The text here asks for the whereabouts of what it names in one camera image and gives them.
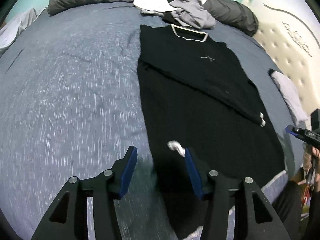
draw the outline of blue gripper pad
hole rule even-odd
[[[207,172],[209,166],[199,160],[192,149],[186,149],[184,159],[195,195],[204,200],[208,193],[213,191],[212,186],[208,183]]]
[[[294,136],[297,136],[298,134],[296,134],[295,132],[292,131],[293,128],[294,128],[293,125],[288,125],[288,126],[285,128],[285,131],[286,131],[287,133],[290,133],[290,134],[294,135]]]
[[[109,190],[116,195],[115,199],[121,199],[128,192],[137,159],[137,148],[130,146],[124,157],[113,164],[111,170],[114,172],[114,182]]]

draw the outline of grey logo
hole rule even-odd
[[[200,58],[208,58],[210,60],[210,62],[212,62],[213,60],[215,60],[214,58],[210,58],[208,55],[206,57],[200,57]]]

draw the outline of blue bedspread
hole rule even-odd
[[[31,238],[69,177],[94,177],[134,145],[138,163],[129,193],[115,201],[123,239],[176,239],[155,189],[140,106],[140,24],[166,25],[125,2],[86,5],[53,17],[44,11],[0,58],[0,207],[21,238]],[[206,32],[238,56],[284,139],[292,120],[267,73],[278,70],[276,65],[235,28],[217,22]],[[301,164],[302,144],[292,137],[284,141],[292,175]],[[286,178],[268,186],[270,200]],[[92,226],[90,221],[90,239]]]

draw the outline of pile of clothes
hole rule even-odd
[[[253,36],[259,25],[249,8],[231,0],[49,0],[48,13],[55,15],[77,6],[116,1],[133,2],[144,15],[160,16],[165,22],[194,29],[214,28],[217,20]]]
[[[195,29],[214,28],[215,20],[253,36],[258,20],[252,11],[231,0],[134,0],[142,14],[163,17],[165,22]]]

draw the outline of bed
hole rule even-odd
[[[244,3],[250,6],[250,0]],[[265,6],[269,14],[279,14],[271,23],[252,8],[260,22],[253,38],[219,22],[206,32],[237,55],[283,145],[286,170],[263,187],[272,202],[300,167],[303,148],[284,132],[293,122],[268,70],[292,78],[308,114],[320,105],[320,88],[319,43],[296,17],[270,8]],[[68,178],[96,176],[129,145],[137,147],[138,162],[129,193],[115,201],[123,239],[177,239],[156,190],[140,106],[140,24],[166,25],[126,2],[85,5],[53,17],[44,11],[0,58],[0,207],[22,239],[31,239]],[[228,239],[233,223],[231,209]],[[186,239],[199,239],[201,230]],[[91,201],[88,232],[94,239]]]

